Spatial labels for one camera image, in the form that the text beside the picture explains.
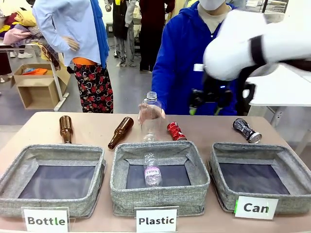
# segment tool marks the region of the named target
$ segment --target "blue shirt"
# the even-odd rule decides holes
[[[166,114],[189,115],[192,89],[203,90],[203,72],[193,71],[194,64],[203,63],[208,44],[217,36],[220,25],[211,33],[200,18],[198,1],[190,8],[180,10],[165,26],[162,43],[152,73],[152,90]],[[234,98],[219,115],[236,115],[235,81],[230,89]],[[214,115],[216,103],[200,106],[196,115]]]
[[[33,15],[50,46],[64,53],[66,66],[75,57],[101,63],[90,0],[36,0]],[[63,36],[77,41],[80,49],[71,50]]]

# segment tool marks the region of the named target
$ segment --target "blue jacket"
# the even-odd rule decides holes
[[[109,53],[109,46],[107,42],[107,32],[103,22],[103,13],[99,6],[98,0],[91,0],[94,22],[96,28],[96,35],[98,40],[99,53],[101,57],[102,67],[106,67],[106,60]]]
[[[203,63],[204,50],[216,37],[220,25],[212,35],[198,14],[198,3],[181,9],[163,31],[153,70],[152,90],[157,93],[166,114],[189,115],[192,89],[203,89],[203,72],[193,71],[193,66]],[[231,83],[230,89],[235,96],[235,81]],[[222,109],[219,115],[236,115],[235,104],[234,97],[230,106]],[[216,103],[205,103],[198,108],[196,115],[214,115],[216,106]]]

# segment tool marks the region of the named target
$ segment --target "shoe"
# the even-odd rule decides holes
[[[125,57],[121,58],[120,67],[126,67],[126,59],[125,59]]]
[[[17,56],[16,52],[10,52],[10,58],[15,58]]]
[[[33,55],[31,53],[19,53],[18,56],[17,56],[19,59],[24,59],[24,58],[31,58],[33,57]]]
[[[129,62],[129,63],[128,63],[128,66],[129,66],[129,67],[136,67],[136,65],[135,65],[134,62]]]

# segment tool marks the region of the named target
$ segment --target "clear plastic bottle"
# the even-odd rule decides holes
[[[161,124],[162,108],[157,100],[156,92],[147,93],[147,98],[141,103],[141,137],[143,142],[157,141],[158,132]]]
[[[145,154],[145,181],[147,187],[162,185],[162,176],[153,153]]]

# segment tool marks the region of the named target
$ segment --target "bottle label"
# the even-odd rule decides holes
[[[150,166],[145,170],[145,178],[147,176],[161,175],[160,169],[156,166]]]

